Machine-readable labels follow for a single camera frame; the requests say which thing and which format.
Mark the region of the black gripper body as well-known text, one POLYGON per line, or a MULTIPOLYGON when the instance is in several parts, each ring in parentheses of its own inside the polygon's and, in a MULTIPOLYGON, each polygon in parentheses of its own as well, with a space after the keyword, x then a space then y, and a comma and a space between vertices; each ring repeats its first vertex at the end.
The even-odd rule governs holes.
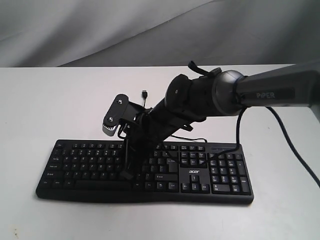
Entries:
POLYGON ((126 139, 128 160, 144 160, 179 129, 192 131, 191 121, 160 105, 136 115, 126 139))

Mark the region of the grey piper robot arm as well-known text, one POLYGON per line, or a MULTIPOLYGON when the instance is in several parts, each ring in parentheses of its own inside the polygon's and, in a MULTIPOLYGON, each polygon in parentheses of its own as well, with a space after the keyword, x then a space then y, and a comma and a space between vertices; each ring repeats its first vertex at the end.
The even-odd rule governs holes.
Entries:
POLYGON ((130 120, 125 140, 126 161, 121 175, 131 180, 156 146, 179 129, 208 117, 237 116, 249 107, 309 107, 320 105, 319 62, 295 64, 246 76, 219 67, 207 71, 194 62, 199 74, 176 76, 164 98, 151 109, 141 109, 130 120))

